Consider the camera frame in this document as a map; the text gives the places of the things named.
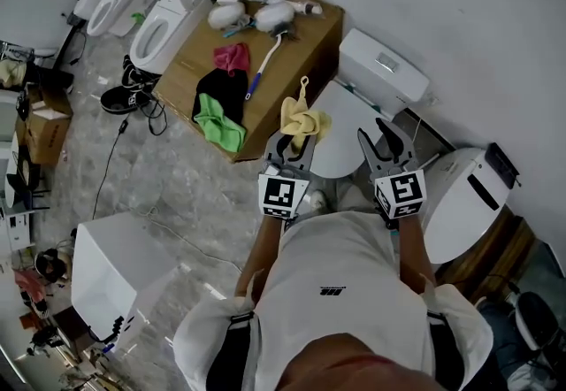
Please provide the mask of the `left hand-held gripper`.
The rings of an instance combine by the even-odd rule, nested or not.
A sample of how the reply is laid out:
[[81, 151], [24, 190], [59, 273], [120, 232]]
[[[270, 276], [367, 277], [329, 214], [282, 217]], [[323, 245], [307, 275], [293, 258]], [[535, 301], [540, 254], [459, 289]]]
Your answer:
[[264, 167], [258, 174], [258, 206], [265, 216], [294, 219], [310, 186], [310, 167], [316, 136], [309, 135], [301, 149], [285, 163], [284, 152], [290, 136], [273, 133], [264, 151]]

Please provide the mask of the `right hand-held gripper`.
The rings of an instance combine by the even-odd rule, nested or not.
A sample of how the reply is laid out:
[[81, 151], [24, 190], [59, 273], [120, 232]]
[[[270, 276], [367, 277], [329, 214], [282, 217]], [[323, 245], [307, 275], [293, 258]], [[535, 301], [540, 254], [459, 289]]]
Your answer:
[[418, 169], [412, 139], [395, 123], [375, 119], [381, 138], [386, 141], [384, 153], [376, 150], [367, 133], [359, 128], [357, 139], [371, 169], [371, 183], [378, 207], [387, 219], [418, 214], [427, 199], [424, 171]]

